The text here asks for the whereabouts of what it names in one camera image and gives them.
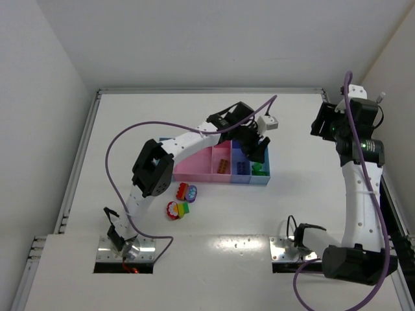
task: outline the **mounting plate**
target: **mounting plate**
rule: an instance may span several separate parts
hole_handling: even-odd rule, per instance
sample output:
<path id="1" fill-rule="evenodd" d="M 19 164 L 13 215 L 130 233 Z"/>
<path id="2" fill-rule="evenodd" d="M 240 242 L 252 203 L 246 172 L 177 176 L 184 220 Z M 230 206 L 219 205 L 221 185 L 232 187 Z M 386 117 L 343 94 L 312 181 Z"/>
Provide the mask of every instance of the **mounting plate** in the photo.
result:
<path id="1" fill-rule="evenodd" d="M 137 236 L 132 244 L 132 250 L 128 253 L 127 261 L 136 264 L 150 264 L 154 261 L 156 242 L 150 238 Z M 123 258 L 113 247 L 107 236 L 99 239 L 97 257 L 95 262 L 99 263 L 122 263 Z"/>
<path id="2" fill-rule="evenodd" d="M 318 256 L 313 251 L 306 251 L 294 247 L 286 236 L 270 236 L 270 250 L 272 263 L 301 263 L 311 259 L 317 259 Z"/>

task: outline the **metal plate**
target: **metal plate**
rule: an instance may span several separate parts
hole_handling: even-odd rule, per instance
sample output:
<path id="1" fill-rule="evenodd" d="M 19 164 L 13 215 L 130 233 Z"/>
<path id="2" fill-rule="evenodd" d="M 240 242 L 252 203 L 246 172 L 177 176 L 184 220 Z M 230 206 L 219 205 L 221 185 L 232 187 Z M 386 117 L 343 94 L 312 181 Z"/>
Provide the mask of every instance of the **metal plate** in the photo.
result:
<path id="1" fill-rule="evenodd" d="M 270 236 L 270 250 L 272 262 L 295 263 L 318 258 L 315 252 L 295 248 L 286 236 Z"/>
<path id="2" fill-rule="evenodd" d="M 147 264 L 154 261 L 156 242 L 153 239 L 138 236 L 134 241 L 134 247 L 138 256 L 128 259 L 128 262 Z M 107 236 L 100 237 L 96 262 L 119 263 L 122 261 L 122 256 L 114 250 L 110 239 Z"/>

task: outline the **cable connector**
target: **cable connector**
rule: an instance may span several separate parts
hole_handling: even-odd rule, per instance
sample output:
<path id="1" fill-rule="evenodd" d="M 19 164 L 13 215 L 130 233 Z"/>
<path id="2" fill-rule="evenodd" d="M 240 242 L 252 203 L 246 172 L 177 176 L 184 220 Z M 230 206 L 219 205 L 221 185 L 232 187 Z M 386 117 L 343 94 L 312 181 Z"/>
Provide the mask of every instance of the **cable connector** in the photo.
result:
<path id="1" fill-rule="evenodd" d="M 270 115 L 262 115 L 257 120 L 258 133 L 263 135 L 265 131 L 275 130 L 278 128 L 277 118 Z"/>

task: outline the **gray wall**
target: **gray wall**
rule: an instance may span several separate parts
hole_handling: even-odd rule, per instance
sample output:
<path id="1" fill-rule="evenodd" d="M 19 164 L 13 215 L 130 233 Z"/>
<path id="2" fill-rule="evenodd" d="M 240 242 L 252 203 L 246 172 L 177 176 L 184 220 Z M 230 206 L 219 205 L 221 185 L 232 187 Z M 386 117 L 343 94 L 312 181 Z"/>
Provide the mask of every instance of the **gray wall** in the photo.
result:
<path id="1" fill-rule="evenodd" d="M 53 226 L 90 95 L 35 0 L 0 1 L 0 310 Z"/>
<path id="2" fill-rule="evenodd" d="M 386 173 L 408 229 L 415 233 L 415 8 L 394 34 L 363 85 L 382 102 L 385 121 L 376 136 L 385 144 Z"/>
<path id="3" fill-rule="evenodd" d="M 337 94 L 348 69 L 363 76 L 411 1 L 38 2 L 90 89 L 324 86 Z"/>

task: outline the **pink compartment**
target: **pink compartment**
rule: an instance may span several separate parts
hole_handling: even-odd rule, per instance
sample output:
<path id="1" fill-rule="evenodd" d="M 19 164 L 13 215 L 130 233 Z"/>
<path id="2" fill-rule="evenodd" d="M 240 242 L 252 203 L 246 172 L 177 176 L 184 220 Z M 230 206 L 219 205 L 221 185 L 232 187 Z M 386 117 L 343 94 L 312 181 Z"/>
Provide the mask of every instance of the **pink compartment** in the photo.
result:
<path id="1" fill-rule="evenodd" d="M 220 160 L 229 162 L 225 174 L 218 174 Z M 212 182 L 214 183 L 230 183 L 231 182 L 231 142 L 226 141 L 212 150 Z"/>
<path id="2" fill-rule="evenodd" d="M 212 147 L 202 149 L 178 163 L 173 170 L 175 181 L 211 182 Z"/>

